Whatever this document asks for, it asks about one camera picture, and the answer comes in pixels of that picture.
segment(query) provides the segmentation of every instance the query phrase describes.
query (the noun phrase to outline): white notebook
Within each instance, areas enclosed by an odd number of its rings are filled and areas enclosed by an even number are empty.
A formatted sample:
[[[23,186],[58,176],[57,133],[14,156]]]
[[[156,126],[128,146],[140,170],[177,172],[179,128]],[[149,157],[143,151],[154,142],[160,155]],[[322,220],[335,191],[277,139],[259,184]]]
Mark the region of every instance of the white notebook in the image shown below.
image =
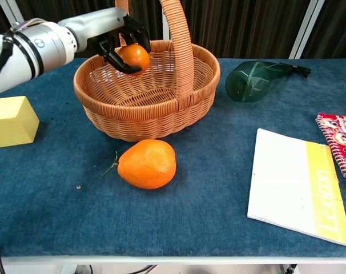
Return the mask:
[[[247,216],[346,245],[329,147],[258,129]]]

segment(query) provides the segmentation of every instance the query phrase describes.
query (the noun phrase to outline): yellow block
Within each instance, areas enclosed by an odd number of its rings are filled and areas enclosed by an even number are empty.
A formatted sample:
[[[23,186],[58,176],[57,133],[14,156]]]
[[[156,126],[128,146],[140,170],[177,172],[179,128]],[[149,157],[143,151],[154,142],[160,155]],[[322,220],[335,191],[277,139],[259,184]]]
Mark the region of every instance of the yellow block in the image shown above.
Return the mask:
[[[25,96],[0,98],[0,147],[32,143],[39,119]]]

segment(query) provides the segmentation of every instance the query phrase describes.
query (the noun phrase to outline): spiral binding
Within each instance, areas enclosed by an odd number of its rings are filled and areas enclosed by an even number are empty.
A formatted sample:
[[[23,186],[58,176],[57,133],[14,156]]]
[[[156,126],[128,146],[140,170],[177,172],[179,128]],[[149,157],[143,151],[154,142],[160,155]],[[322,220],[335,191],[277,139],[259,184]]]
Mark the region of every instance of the spiral binding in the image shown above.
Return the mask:
[[[338,145],[338,143],[336,141],[333,140],[333,135],[327,132],[327,127],[324,125],[323,121],[322,121],[322,117],[318,116],[315,119],[317,125],[319,126],[319,129],[322,131],[322,133],[324,134],[328,145],[332,151],[333,157],[335,159],[335,161],[337,162],[344,178],[346,181],[346,160],[344,159],[344,156],[341,153],[341,149]]]

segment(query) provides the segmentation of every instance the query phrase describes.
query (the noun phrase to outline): robotic hand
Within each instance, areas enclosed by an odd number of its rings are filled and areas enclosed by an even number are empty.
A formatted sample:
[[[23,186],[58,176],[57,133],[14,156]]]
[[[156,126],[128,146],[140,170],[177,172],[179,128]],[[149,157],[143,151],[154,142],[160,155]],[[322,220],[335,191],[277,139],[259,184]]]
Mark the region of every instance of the robotic hand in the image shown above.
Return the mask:
[[[125,10],[112,7],[60,21],[32,19],[0,35],[0,93],[45,72],[70,63],[74,53],[95,50],[117,70],[133,74],[141,70],[129,66],[115,52],[118,34],[126,44],[133,38],[150,52],[143,25]]]

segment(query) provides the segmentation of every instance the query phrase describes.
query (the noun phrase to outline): red patterned cover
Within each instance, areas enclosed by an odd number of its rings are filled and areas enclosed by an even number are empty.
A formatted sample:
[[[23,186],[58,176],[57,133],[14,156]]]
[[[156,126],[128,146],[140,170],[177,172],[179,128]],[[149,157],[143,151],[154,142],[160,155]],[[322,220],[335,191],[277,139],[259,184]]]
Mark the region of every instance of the red patterned cover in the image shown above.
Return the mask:
[[[319,113],[316,122],[346,180],[346,116]]]

